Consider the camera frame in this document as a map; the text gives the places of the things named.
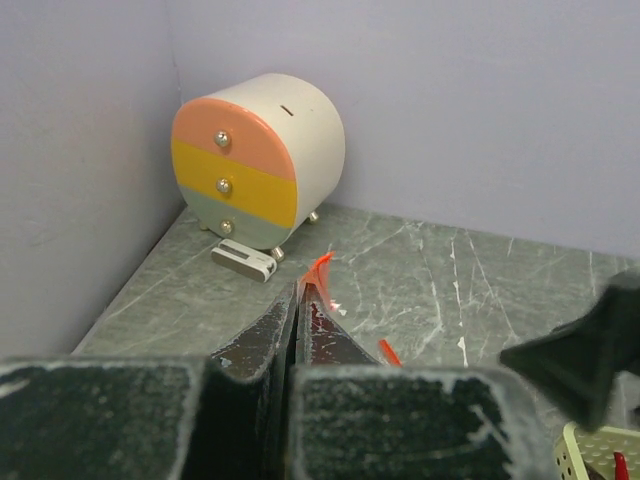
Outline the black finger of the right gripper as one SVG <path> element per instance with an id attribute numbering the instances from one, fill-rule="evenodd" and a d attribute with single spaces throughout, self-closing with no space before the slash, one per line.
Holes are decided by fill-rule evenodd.
<path id="1" fill-rule="evenodd" d="M 639 272 L 617 273 L 582 317 L 502 350 L 499 362 L 567 419 L 599 429 L 618 374 L 639 374 Z"/>

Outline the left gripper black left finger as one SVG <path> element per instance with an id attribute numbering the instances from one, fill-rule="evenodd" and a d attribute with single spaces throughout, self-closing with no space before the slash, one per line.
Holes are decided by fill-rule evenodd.
<path id="1" fill-rule="evenodd" d="M 218 351 L 1 364 L 5 479 L 277 479 L 297 289 Z"/>

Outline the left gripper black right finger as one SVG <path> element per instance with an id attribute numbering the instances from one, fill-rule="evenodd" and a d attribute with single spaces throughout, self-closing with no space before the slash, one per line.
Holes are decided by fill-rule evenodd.
<path id="1" fill-rule="evenodd" d="M 552 479 L 552 445 L 512 374 L 384 366 L 307 285 L 287 422 L 291 479 Z"/>

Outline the clear zip bag orange zipper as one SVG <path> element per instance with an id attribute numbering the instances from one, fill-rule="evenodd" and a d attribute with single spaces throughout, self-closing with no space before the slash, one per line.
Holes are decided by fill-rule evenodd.
<path id="1" fill-rule="evenodd" d="M 319 257 L 298 281 L 300 317 L 298 337 L 302 363 L 378 364 L 331 316 L 330 265 L 335 255 Z"/>

